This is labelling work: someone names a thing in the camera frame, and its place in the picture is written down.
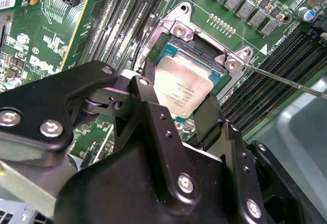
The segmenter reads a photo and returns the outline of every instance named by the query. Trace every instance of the silver screw head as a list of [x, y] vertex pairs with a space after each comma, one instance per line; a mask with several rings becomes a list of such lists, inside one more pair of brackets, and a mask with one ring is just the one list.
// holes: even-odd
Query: silver screw head
[[234, 63], [228, 65], [230, 70], [234, 70], [236, 65]]
[[55, 120], [48, 120], [40, 126], [40, 132], [46, 137], [58, 137], [63, 133], [61, 123]]
[[185, 193], [191, 193], [193, 192], [194, 190], [194, 185], [193, 185], [193, 182], [192, 180], [186, 176], [186, 175], [179, 175], [178, 176], [178, 179], [177, 179], [177, 182], [178, 182], [178, 186], [179, 188], [185, 192]]
[[107, 67], [103, 67], [102, 71], [107, 73], [107, 74], [112, 74], [112, 70], [110, 68], [107, 68]]
[[258, 147], [260, 148], [261, 151], [266, 151], [266, 148], [263, 144], [258, 144]]
[[253, 200], [248, 199], [246, 201], [246, 207], [254, 218], [261, 218], [261, 210]]
[[13, 110], [0, 111], [0, 126], [12, 127], [21, 121], [21, 116]]
[[143, 85], [149, 85], [149, 82], [145, 80], [144, 78], [140, 78], [139, 82], [142, 83]]

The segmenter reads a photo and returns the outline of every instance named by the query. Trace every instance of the white label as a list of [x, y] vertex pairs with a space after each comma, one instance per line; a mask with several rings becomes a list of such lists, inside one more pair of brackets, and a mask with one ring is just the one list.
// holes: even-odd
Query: white label
[[0, 9], [12, 8], [15, 3], [16, 0], [0, 0]]

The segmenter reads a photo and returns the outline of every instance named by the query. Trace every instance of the dimm slot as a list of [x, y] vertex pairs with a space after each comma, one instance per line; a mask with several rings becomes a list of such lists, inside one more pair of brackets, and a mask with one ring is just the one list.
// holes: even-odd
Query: dimm slot
[[91, 37], [88, 40], [87, 48], [82, 53], [79, 64], [84, 64], [94, 59], [94, 55], [99, 49], [104, 30], [113, 16], [113, 11], [118, 1], [119, 0], [106, 0], [104, 8], [92, 30]]
[[[309, 68], [308, 74], [302, 79], [300, 79], [300, 82], [306, 83], [307, 81], [309, 81], [315, 74], [319, 72], [321, 68], [326, 65], [326, 62], [327, 58], [325, 58], [325, 60], [321, 61], [319, 64], [312, 64], [314, 68]], [[273, 107], [279, 107], [294, 93], [294, 90], [292, 90], [292, 88], [289, 88], [286, 85], [284, 86], [285, 88], [280, 92], [281, 96], [279, 96], [279, 98], [267, 108], [267, 110], [269, 111], [266, 111], [264, 113], [257, 113], [255, 117], [252, 117], [250, 120], [248, 120], [248, 122], [250, 121], [249, 123], [240, 124], [243, 134], [246, 134], [251, 129], [253, 129], [261, 120], [263, 120], [267, 115], [269, 115], [269, 113], [273, 111]]]
[[[302, 57], [303, 57], [303, 55], [296, 56], [296, 59], [300, 60], [300, 58], [302, 58]], [[297, 78], [297, 76], [311, 64], [310, 61], [302, 61], [300, 63], [299, 62], [300, 61], [293, 63], [293, 65], [296, 65], [295, 69], [292, 70], [292, 69], [288, 68], [288, 70], [283, 73], [283, 77], [290, 79], [290, 80], [295, 80]], [[258, 94], [259, 95], [258, 99], [255, 99], [255, 102], [250, 104], [249, 107], [243, 108], [244, 113], [246, 112], [247, 114], [254, 114], [254, 112], [258, 111], [258, 106], [265, 106], [267, 103], [269, 103], [273, 99], [274, 96], [276, 96], [276, 94], [279, 93], [279, 90], [275, 89], [274, 87], [276, 87], [276, 86], [281, 87], [283, 85], [281, 85], [280, 82], [272, 80], [272, 79], [270, 79], [269, 82], [270, 83], [263, 84], [263, 86], [266, 88], [261, 90], [261, 93]], [[242, 123], [244, 123], [245, 120], [248, 120], [248, 117], [250, 117], [250, 116], [239, 115], [239, 116], [233, 117], [231, 119], [233, 119], [233, 121], [238, 121], [238, 123], [241, 125]]]
[[112, 41], [115, 40], [116, 36], [119, 34], [119, 28], [120, 26], [117, 26], [119, 23], [119, 19], [121, 20], [121, 24], [124, 23], [126, 18], [128, 17], [129, 13], [128, 8], [130, 8], [130, 0], [120, 0], [120, 3], [115, 9], [114, 15], [112, 17], [112, 20], [107, 25], [107, 30], [105, 32], [104, 38], [101, 40], [99, 50], [96, 55], [95, 59], [99, 61], [106, 61], [107, 53], [111, 51]]
[[[284, 58], [288, 58], [288, 59], [300, 59], [309, 49], [311, 49], [313, 46], [311, 44], [306, 43], [303, 48], [298, 49], [299, 53], [292, 53], [291, 56], [284, 56]], [[286, 64], [282, 64], [282, 62], [280, 62], [280, 66], [276, 66], [276, 70], [275, 73], [279, 76], [285, 77], [285, 73], [287, 73], [287, 71], [294, 66], [295, 64], [298, 64], [297, 61], [287, 61]], [[230, 117], [230, 119], [236, 120], [238, 117], [240, 117], [245, 111], [245, 106], [251, 106], [252, 103], [256, 103], [257, 101], [261, 100], [260, 98], [263, 95], [266, 95], [267, 90], [269, 89], [269, 87], [276, 83], [275, 80], [271, 79], [271, 78], [267, 78], [264, 77], [261, 81], [261, 87], [257, 88], [254, 92], [251, 92], [250, 94], [248, 94], [248, 97], [244, 97], [244, 100], [250, 99], [250, 102], [248, 103], [244, 103], [240, 106], [237, 106], [237, 108], [233, 111], [232, 116]]]

